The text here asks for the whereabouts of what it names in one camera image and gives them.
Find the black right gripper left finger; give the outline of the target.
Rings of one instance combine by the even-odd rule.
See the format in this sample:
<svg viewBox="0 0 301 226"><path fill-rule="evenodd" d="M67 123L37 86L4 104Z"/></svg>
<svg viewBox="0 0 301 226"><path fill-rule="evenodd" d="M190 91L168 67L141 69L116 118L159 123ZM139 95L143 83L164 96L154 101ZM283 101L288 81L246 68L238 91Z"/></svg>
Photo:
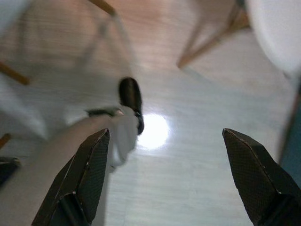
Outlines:
<svg viewBox="0 0 301 226"><path fill-rule="evenodd" d="M33 226L89 226L102 194L110 132L103 129L86 138L55 177Z"/></svg>

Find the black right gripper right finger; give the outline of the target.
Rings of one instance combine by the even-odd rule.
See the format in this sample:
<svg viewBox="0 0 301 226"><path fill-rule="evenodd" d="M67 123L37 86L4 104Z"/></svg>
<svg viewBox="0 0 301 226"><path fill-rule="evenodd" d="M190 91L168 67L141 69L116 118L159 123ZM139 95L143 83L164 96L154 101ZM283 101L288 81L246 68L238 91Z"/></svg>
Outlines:
<svg viewBox="0 0 301 226"><path fill-rule="evenodd" d="M255 226L299 226L301 190L293 178L251 137L224 128L231 173Z"/></svg>

